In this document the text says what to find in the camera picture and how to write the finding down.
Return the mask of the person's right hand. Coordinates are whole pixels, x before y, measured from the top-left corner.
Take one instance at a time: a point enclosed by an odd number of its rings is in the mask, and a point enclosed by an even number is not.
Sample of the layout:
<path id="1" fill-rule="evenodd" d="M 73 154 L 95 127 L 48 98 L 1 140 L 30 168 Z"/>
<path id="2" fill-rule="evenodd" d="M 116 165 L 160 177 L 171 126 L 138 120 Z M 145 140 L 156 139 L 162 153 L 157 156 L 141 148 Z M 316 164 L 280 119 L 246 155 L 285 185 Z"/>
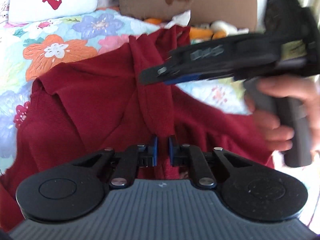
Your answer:
<path id="1" fill-rule="evenodd" d="M 310 79 L 282 75 L 259 80 L 257 89 L 276 98 L 292 97 L 300 100 L 309 122 L 312 150 L 319 151 L 319 86 Z M 289 150 L 294 130 L 281 125 L 279 118 L 272 113 L 258 109 L 248 93 L 244 99 L 267 148 L 271 151 Z"/>

